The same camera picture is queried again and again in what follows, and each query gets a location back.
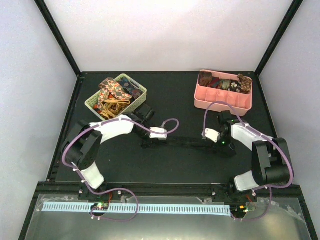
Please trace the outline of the black necktie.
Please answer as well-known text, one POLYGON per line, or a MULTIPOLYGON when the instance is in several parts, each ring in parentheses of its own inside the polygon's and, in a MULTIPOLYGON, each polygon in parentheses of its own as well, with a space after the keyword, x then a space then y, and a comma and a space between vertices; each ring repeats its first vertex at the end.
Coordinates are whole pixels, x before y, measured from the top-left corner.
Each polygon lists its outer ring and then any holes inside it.
POLYGON ((192 137, 168 137, 165 144, 173 147, 182 147, 196 150, 208 150, 214 147, 214 142, 192 137))

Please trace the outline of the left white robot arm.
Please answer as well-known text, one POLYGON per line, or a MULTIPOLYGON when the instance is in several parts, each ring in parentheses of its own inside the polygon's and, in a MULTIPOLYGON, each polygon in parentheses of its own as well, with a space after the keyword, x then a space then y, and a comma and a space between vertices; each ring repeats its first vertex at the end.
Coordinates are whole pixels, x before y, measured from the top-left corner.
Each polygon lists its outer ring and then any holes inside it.
POLYGON ((79 171, 81 179, 90 186, 89 193, 97 200, 103 199, 108 192, 104 177, 97 164, 100 145, 121 135, 135 133, 142 139, 167 139, 167 130, 151 126, 150 120, 155 111, 142 104, 133 112, 101 122, 76 123, 64 141, 61 149, 63 163, 79 171))

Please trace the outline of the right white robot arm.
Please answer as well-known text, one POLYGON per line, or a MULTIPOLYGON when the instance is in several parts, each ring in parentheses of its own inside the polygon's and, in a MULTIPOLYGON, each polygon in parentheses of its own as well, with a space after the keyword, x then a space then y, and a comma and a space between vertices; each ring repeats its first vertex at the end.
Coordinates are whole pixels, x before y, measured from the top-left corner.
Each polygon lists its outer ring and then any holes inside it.
POLYGON ((287 188, 292 185, 294 170, 287 141, 257 131, 249 123, 222 111, 218 114, 220 132, 213 131, 210 138, 220 147, 227 147, 235 153, 232 140, 242 143, 251 151, 251 170, 232 177, 228 184, 228 198, 240 201, 247 191, 262 188, 287 188))

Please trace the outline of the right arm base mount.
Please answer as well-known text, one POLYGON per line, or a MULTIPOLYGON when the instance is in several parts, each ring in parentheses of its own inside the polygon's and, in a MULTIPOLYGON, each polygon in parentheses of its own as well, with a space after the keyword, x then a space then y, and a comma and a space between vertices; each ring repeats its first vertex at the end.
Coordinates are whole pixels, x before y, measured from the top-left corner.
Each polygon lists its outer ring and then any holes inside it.
POLYGON ((256 203, 257 197, 253 196, 251 190, 238 191, 233 185, 231 188, 228 184, 212 184, 211 196, 217 202, 224 202, 225 204, 246 204, 256 203))

